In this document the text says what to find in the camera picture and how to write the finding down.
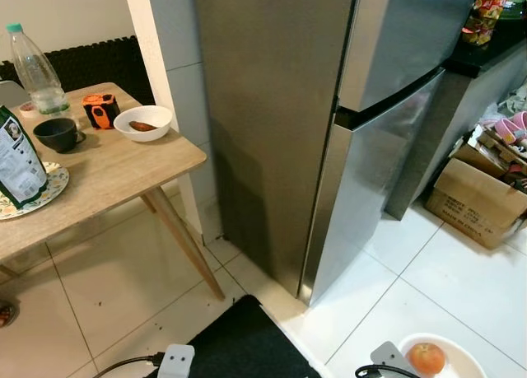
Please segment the white ceramic bowl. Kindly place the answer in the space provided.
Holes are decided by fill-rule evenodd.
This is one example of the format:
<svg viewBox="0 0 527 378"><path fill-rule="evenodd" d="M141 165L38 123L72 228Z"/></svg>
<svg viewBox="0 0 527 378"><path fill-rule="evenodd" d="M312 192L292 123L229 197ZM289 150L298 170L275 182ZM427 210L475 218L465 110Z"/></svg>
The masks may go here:
<svg viewBox="0 0 527 378"><path fill-rule="evenodd" d="M132 130L128 126L129 121L140 121L157 126L154 131L140 133ZM163 106L142 105L131 110L122 110L121 114L115 119L115 129L120 131L125 137L137 143L147 143L164 137L172 125L173 112Z"/></svg>
<svg viewBox="0 0 527 378"><path fill-rule="evenodd" d="M441 347L447 356L447 364L440 374L432 378L486 378L485 371L471 356L455 342L432 334L414 334L399 341L399 351L406 355L407 350L418 342L431 342Z"/></svg>

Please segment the red orange tomato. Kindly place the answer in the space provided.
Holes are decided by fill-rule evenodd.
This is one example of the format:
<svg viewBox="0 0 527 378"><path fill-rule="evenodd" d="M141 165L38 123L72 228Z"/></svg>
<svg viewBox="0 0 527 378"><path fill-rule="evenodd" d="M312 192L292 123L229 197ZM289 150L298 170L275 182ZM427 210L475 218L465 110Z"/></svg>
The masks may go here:
<svg viewBox="0 0 527 378"><path fill-rule="evenodd" d="M418 342L408 348L406 358L410 366L424 378L440 374L447 364L447 356L441 347L431 342Z"/></svg>

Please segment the silver lower fridge door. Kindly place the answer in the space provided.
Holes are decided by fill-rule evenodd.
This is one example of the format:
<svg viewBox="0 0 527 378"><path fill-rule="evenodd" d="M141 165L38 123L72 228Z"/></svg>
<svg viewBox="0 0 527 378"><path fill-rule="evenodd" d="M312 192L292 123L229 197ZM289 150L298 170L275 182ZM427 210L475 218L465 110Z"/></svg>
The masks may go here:
<svg viewBox="0 0 527 378"><path fill-rule="evenodd" d="M297 299L313 307L372 238L444 70L366 110L338 106L319 173Z"/></svg>

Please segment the open cardboard box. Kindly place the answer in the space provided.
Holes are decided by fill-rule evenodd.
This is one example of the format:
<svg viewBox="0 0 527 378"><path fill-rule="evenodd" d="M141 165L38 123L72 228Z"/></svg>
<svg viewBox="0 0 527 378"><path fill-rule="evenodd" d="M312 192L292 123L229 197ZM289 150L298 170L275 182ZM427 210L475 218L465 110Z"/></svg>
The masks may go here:
<svg viewBox="0 0 527 378"><path fill-rule="evenodd" d="M525 159L489 127L475 125L455 144L451 157L526 193Z"/></svg>

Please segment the printed closed cardboard box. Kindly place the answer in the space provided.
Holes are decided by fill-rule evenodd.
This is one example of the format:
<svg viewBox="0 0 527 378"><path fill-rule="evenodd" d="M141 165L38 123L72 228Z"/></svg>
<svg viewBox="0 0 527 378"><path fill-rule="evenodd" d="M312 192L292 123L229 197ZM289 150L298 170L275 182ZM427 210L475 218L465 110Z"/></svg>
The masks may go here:
<svg viewBox="0 0 527 378"><path fill-rule="evenodd" d="M425 206L486 249L496 249L525 212L527 194L452 157Z"/></svg>

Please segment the grey counter cabinet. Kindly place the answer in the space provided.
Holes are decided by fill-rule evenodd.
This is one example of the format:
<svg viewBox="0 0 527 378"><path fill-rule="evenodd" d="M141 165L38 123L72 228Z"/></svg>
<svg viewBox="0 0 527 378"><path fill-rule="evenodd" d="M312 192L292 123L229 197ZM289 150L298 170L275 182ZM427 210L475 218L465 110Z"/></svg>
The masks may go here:
<svg viewBox="0 0 527 378"><path fill-rule="evenodd" d="M507 99L526 77L527 46L478 77L445 70L385 204L385 213L402 220L436 179L455 142L473 129L488 105Z"/></svg>

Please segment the black kitchen countertop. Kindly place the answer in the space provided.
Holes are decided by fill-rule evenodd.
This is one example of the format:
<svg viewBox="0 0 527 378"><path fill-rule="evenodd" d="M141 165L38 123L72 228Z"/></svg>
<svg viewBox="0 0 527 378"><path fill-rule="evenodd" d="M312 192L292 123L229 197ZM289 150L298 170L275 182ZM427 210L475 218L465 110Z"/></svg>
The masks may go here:
<svg viewBox="0 0 527 378"><path fill-rule="evenodd" d="M443 67L465 77L478 77L490 68L527 46L527 19L499 20L496 31L486 45L459 42Z"/></svg>

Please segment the yellow red snack bag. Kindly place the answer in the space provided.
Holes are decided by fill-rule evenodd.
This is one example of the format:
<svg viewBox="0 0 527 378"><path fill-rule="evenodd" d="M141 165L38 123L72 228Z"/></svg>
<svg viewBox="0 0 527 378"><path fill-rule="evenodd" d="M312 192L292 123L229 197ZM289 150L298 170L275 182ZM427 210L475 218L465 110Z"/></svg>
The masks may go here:
<svg viewBox="0 0 527 378"><path fill-rule="evenodd" d="M460 32L460 39L474 46L489 43L507 1L475 0L462 32Z"/></svg>

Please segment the black floor mat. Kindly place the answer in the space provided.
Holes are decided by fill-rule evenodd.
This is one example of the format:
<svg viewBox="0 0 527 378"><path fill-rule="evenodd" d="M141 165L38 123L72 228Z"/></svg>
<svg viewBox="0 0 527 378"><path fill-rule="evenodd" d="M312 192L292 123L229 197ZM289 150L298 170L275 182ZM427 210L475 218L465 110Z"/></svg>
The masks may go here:
<svg viewBox="0 0 527 378"><path fill-rule="evenodd" d="M321 378L255 296L242 296L189 340L189 378Z"/></svg>

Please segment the light wooden table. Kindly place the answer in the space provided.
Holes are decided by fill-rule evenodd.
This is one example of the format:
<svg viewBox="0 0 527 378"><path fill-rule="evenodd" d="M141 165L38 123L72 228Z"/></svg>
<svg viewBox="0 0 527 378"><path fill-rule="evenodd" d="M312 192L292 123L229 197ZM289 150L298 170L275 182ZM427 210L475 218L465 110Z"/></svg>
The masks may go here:
<svg viewBox="0 0 527 378"><path fill-rule="evenodd" d="M208 267L198 236L181 220L162 187L197 170L206 153L180 136L166 131L157 140L138 143L116 130L94 130L80 121L89 140L71 153L45 149L45 162L56 162L69 172L65 190L36 212L0 221L0 270L2 262L23 253L69 227L80 225L103 212L119 208L133 198L143 198L148 208L174 236L216 299L225 294Z"/></svg>

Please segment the orange black speaker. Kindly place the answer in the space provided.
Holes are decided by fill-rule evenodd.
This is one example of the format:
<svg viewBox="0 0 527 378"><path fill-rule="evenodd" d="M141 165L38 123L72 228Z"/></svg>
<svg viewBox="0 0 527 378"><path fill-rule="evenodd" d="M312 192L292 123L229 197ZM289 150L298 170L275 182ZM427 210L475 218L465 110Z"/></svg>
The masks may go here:
<svg viewBox="0 0 527 378"><path fill-rule="evenodd" d="M94 129L114 129L115 119L120 115L116 96L112 93L91 93L82 98L86 117Z"/></svg>

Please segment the patterned round plate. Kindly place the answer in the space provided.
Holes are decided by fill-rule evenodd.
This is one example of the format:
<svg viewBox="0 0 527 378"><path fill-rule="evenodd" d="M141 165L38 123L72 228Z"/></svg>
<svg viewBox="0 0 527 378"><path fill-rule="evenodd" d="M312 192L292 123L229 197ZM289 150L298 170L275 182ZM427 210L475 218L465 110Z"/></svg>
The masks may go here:
<svg viewBox="0 0 527 378"><path fill-rule="evenodd" d="M37 200L24 204L22 208L16 208L14 203L0 191L0 221L29 215L34 210L48 205L49 202L55 200L67 188L69 183L69 172L67 168L55 162L45 162L43 163L43 167L48 172L48 183L46 184L45 191L43 191Z"/></svg>

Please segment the green snack bag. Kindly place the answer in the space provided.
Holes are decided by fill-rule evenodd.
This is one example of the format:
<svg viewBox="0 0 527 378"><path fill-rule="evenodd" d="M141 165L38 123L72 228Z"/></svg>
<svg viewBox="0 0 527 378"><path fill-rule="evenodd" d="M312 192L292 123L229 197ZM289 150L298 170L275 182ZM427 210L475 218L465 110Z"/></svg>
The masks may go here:
<svg viewBox="0 0 527 378"><path fill-rule="evenodd" d="M37 201L48 187L48 172L30 135L7 107L0 105L0 193L15 209Z"/></svg>

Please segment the small dark floor object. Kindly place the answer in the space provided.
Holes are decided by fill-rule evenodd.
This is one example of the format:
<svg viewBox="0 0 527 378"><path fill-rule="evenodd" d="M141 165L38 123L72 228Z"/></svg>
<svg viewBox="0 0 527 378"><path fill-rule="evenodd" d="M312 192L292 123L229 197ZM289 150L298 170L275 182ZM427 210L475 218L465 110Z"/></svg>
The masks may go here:
<svg viewBox="0 0 527 378"><path fill-rule="evenodd" d="M19 307L14 303L0 300L0 329L6 328L15 321L19 313Z"/></svg>

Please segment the black foam wall panel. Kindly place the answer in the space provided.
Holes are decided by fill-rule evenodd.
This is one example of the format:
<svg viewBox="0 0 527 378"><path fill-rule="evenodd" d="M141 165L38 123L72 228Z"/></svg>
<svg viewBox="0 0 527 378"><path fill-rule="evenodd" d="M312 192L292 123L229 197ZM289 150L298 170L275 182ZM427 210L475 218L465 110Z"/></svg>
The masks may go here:
<svg viewBox="0 0 527 378"><path fill-rule="evenodd" d="M140 104L156 103L142 51L134 35L50 51L45 57L67 93L101 83L114 83ZM7 82L22 86L10 57L0 58L0 105L15 110L29 102L26 93L15 92L9 85L3 85Z"/></svg>

